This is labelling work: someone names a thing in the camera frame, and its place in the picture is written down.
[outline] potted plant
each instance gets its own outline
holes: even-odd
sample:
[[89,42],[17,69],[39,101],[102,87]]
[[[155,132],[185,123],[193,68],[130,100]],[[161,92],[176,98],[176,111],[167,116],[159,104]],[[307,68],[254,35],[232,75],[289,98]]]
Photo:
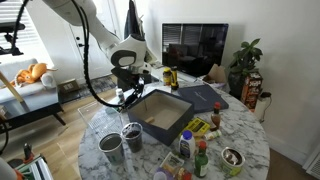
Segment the potted plant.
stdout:
[[228,76],[228,83],[230,87],[230,94],[240,99],[242,87],[245,77],[250,72],[257,72],[255,66],[257,61],[260,61],[262,51],[255,46],[259,43],[260,39],[255,39],[251,43],[242,42],[241,50],[233,53],[233,61],[230,63],[230,73]]

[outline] red bottle cap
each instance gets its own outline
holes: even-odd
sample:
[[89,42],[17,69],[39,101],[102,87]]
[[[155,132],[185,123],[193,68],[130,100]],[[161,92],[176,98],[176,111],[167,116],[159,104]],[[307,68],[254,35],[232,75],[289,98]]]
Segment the red bottle cap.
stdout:
[[207,143],[206,143],[205,141],[200,141],[200,143],[199,143],[199,148],[200,148],[200,149],[205,149],[205,148],[207,148]]
[[214,108],[215,109],[220,109],[220,107],[221,107],[220,102],[214,103]]
[[191,173],[186,173],[183,175],[183,180],[191,180],[192,179],[192,174]]

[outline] black cable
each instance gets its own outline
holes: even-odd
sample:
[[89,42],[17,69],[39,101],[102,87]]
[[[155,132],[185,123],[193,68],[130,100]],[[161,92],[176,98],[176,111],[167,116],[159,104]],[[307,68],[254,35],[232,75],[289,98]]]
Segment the black cable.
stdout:
[[102,100],[97,94],[96,92],[94,91],[92,85],[91,85],[91,82],[90,82],[90,77],[89,77],[89,62],[88,62],[88,52],[89,52],[89,23],[88,23],[88,18],[87,18],[87,15],[85,13],[85,11],[82,9],[79,8],[78,4],[72,0],[72,3],[74,4],[74,6],[76,7],[77,11],[78,11],[78,14],[80,16],[80,19],[81,19],[81,23],[82,23],[82,27],[83,27],[83,34],[84,34],[84,39],[85,39],[85,42],[84,42],[84,59],[83,59],[83,66],[84,66],[84,77],[85,77],[85,80],[86,80],[86,83],[87,83],[87,86],[88,86],[88,89],[90,91],[90,93],[92,94],[92,96],[101,104],[105,105],[105,106],[109,106],[109,107],[122,107],[124,106],[124,104],[109,104],[107,102],[105,102],[104,100]]
[[[16,20],[16,24],[15,24],[15,27],[14,27],[14,31],[13,31],[13,39],[12,39],[12,43],[11,43],[11,49],[9,50],[8,53],[12,53],[16,48],[16,39],[17,39],[17,35],[18,35],[18,29],[19,29],[20,20],[21,20],[23,11],[24,11],[24,7],[26,7],[28,2],[29,2],[29,0],[24,0],[22,5],[21,5],[21,7],[20,7],[20,10],[19,10],[19,13],[18,13],[18,16],[17,16],[17,20]],[[7,147],[8,141],[9,141],[9,130],[7,128],[7,125],[5,124],[5,122],[2,122],[1,124],[3,125],[4,131],[5,131],[5,134],[6,134],[6,139],[5,139],[5,143],[4,143],[3,147],[2,147],[2,149],[0,150],[0,155],[3,153],[4,149]]]
[[263,123],[263,122],[264,122],[264,115],[266,114],[266,110],[270,107],[271,103],[272,103],[272,98],[271,98],[271,96],[270,96],[270,103],[269,103],[269,105],[264,109],[263,115],[262,115],[262,119],[260,120],[260,123]]
[[7,147],[8,142],[9,142],[9,130],[8,130],[8,127],[5,122],[2,122],[1,119],[0,119],[0,122],[3,125],[4,132],[6,133],[6,139],[5,139],[4,145],[3,145],[2,149],[0,150],[0,155],[1,155],[4,151],[4,149]]

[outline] green leaves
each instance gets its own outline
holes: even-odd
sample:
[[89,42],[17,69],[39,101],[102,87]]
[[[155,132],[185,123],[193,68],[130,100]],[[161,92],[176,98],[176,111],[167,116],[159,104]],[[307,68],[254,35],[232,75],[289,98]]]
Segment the green leaves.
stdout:
[[249,73],[252,71],[257,71],[255,68],[255,62],[260,61],[260,56],[263,55],[261,49],[254,47],[260,42],[259,39],[255,39],[251,43],[242,42],[241,50],[233,53],[234,59],[229,65],[230,71],[232,73]]
[[232,67],[232,68],[230,69],[230,71],[231,71],[232,73],[240,73],[240,72],[242,72],[242,70],[243,70],[243,68],[242,68],[241,66],[234,66],[234,67]]
[[253,40],[252,43],[250,44],[250,46],[253,47],[253,46],[257,45],[259,43],[259,41],[260,41],[260,38]]
[[259,49],[259,48],[253,48],[253,49],[251,50],[251,53],[252,53],[253,55],[259,55],[259,56],[263,55],[261,49]]
[[247,48],[248,46],[250,46],[250,44],[246,41],[241,43],[242,48]]

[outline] plant pot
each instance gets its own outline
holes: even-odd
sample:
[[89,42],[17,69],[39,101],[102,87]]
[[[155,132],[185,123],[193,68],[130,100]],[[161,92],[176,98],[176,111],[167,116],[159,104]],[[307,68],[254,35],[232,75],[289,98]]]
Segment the plant pot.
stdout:
[[242,88],[244,85],[245,76],[242,73],[229,73],[228,83],[230,87],[230,94],[235,98],[241,98]]

